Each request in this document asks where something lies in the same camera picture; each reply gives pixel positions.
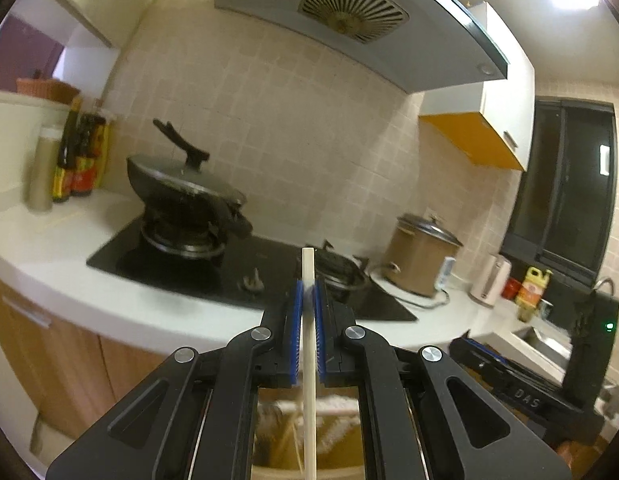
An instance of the red container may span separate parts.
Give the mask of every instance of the red container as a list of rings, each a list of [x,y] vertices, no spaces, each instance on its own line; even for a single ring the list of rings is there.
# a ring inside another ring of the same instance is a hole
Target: red container
[[[501,296],[505,298],[506,300],[511,301],[516,297],[516,295],[518,294],[518,291],[521,290],[521,286],[522,286],[521,282],[519,282],[518,280],[515,280],[514,278],[509,278],[507,282],[505,283],[505,287],[503,288],[503,291],[501,292]]]

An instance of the range hood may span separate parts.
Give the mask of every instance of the range hood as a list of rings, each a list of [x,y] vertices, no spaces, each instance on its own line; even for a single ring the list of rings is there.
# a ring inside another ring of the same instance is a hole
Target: range hood
[[[406,92],[507,78],[507,59],[457,0],[214,0],[320,41]]]

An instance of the white kettle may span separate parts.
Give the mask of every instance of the white kettle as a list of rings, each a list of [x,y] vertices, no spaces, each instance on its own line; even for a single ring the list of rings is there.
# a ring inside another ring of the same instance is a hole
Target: white kettle
[[[500,254],[488,254],[469,295],[479,303],[493,306],[512,270],[511,262]]]

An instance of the wicker basket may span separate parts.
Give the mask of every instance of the wicker basket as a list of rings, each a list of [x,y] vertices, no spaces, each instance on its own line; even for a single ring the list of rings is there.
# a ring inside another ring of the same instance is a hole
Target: wicker basket
[[[16,88],[19,94],[40,97],[65,105],[71,104],[71,100],[80,93],[78,88],[58,79],[18,78]]]

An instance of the sink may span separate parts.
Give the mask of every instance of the sink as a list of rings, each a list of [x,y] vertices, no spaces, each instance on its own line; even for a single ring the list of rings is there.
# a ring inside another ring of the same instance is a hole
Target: sink
[[[517,330],[513,332],[513,335],[525,341],[561,369],[567,369],[567,363],[572,353],[571,345],[565,346],[532,326]]]

